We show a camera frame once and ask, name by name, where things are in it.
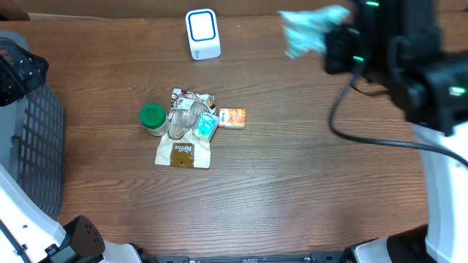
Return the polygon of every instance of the small packet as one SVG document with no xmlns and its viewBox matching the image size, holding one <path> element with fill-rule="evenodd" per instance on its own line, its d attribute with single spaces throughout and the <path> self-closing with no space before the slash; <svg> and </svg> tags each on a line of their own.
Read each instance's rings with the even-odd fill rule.
<svg viewBox="0 0 468 263">
<path fill-rule="evenodd" d="M 180 140 L 166 134 L 156 152 L 155 164 L 171 167 L 209 168 L 211 163 L 210 142 L 206 142 L 189 130 Z"/>
<path fill-rule="evenodd" d="M 207 141 L 211 141 L 218 124 L 219 117 L 210 113 L 202 113 L 200 119 L 198 119 L 197 128 L 195 129 L 195 136 Z"/>
<path fill-rule="evenodd" d="M 219 109 L 219 126 L 227 129 L 243 129 L 246 127 L 245 109 Z"/>
</svg>

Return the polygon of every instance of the green led light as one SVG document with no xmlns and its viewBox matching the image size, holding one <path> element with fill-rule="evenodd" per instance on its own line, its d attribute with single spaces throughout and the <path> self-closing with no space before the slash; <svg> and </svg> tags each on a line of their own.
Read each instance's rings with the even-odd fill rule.
<svg viewBox="0 0 468 263">
<path fill-rule="evenodd" d="M 359 63 L 363 63 L 363 62 L 364 62 L 364 58 L 361 58 L 361 57 L 358 57 L 358 56 L 353 56 L 352 58 L 354 58 L 354 60 L 356 60 L 356 61 L 359 62 Z"/>
<path fill-rule="evenodd" d="M 462 87 L 450 87 L 450 95 L 452 96 L 461 96 L 467 92 L 466 88 Z"/>
<path fill-rule="evenodd" d="M 378 7 L 380 4 L 374 1 L 367 1 L 366 4 L 372 5 L 373 7 Z"/>
</svg>

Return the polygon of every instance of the white device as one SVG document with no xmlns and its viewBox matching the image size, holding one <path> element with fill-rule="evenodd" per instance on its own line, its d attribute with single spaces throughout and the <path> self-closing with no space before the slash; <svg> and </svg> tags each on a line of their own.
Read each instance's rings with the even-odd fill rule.
<svg viewBox="0 0 468 263">
<path fill-rule="evenodd" d="M 192 10 L 185 16 L 190 53 L 194 60 L 221 55 L 216 15 L 211 9 Z"/>
<path fill-rule="evenodd" d="M 419 143 L 449 149 L 468 158 L 468 123 L 454 127 L 455 134 L 445 137 L 419 125 L 412 125 Z M 421 151 L 429 205 L 427 253 L 438 263 L 466 262 L 468 248 L 468 169 L 451 157 Z M 358 246 L 358 263 L 392 263 L 387 251 L 387 239 L 374 240 Z"/>
</svg>

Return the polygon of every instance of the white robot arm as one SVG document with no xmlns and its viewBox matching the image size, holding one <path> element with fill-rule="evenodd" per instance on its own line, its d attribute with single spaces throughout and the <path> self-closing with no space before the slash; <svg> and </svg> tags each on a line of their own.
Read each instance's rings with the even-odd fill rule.
<svg viewBox="0 0 468 263">
<path fill-rule="evenodd" d="M 133 245 L 118 245 L 102 240 L 91 222 L 84 225 L 85 230 L 82 233 L 77 231 L 79 226 L 67 233 L 64 227 L 45 215 L 24 194 L 1 164 L 0 203 L 0 262 L 65 263 L 73 259 L 78 260 L 85 256 L 87 251 L 81 251 L 76 244 L 70 244 L 73 243 L 71 240 L 75 239 L 104 248 L 100 261 L 102 263 L 141 263 Z"/>
<path fill-rule="evenodd" d="M 419 143 L 447 148 L 468 158 L 468 123 L 456 126 L 455 134 L 450 137 L 422 126 L 412 127 Z M 429 226 L 425 239 L 427 254 L 433 262 L 466 262 L 468 169 L 455 159 L 439 153 L 421 151 L 421 155 L 429 204 Z M 354 250 L 357 263 L 392 263 L 388 245 L 387 239 L 359 245 Z M 409 260 L 408 255 L 402 254 L 401 257 L 402 260 Z"/>
</svg>

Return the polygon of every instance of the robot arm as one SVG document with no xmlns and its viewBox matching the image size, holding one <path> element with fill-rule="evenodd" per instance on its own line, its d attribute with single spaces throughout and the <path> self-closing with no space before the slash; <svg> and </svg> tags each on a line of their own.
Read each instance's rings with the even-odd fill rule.
<svg viewBox="0 0 468 263">
<path fill-rule="evenodd" d="M 333 75 L 363 69 L 355 78 L 362 74 L 370 83 L 388 89 L 394 104 L 413 123 L 420 144 L 343 134 L 333 128 L 333 121 L 331 129 L 356 142 L 425 149 L 429 204 L 429 227 L 359 245 L 353 249 L 355 261 L 464 262 L 463 250 L 468 247 L 468 51 L 442 51 L 433 1 L 355 3 L 354 23 L 326 36 L 325 71 Z M 335 103 L 331 120 L 346 91 Z"/>
<path fill-rule="evenodd" d="M 86 217 L 64 227 L 44 214 L 0 164 L 0 261 L 141 263 L 133 245 L 102 239 Z"/>
</svg>

